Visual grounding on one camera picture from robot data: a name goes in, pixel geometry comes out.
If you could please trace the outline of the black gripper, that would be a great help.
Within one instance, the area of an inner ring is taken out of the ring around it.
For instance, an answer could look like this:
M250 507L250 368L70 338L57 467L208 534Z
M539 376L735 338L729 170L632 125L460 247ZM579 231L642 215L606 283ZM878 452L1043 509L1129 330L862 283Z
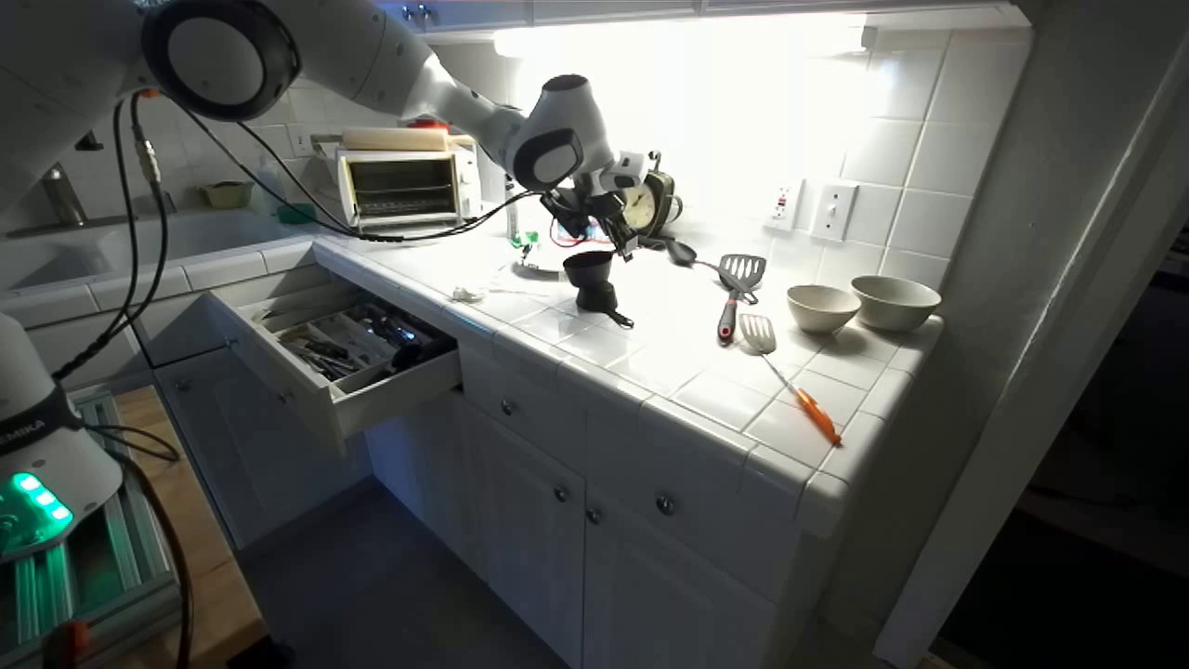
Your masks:
M649 179L649 159L642 153L623 153L595 175L546 189L541 207L576 241L603 234L613 247L632 247L657 221Z

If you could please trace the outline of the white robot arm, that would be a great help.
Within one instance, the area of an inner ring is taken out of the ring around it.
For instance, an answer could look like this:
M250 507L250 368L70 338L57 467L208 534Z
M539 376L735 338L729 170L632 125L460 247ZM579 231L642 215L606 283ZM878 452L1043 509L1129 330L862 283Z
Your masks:
M143 88L244 122L297 76L473 135L572 239L598 227L637 251L623 207L642 170L621 169L582 76L546 77L530 112L494 104L379 0L0 0L0 211Z

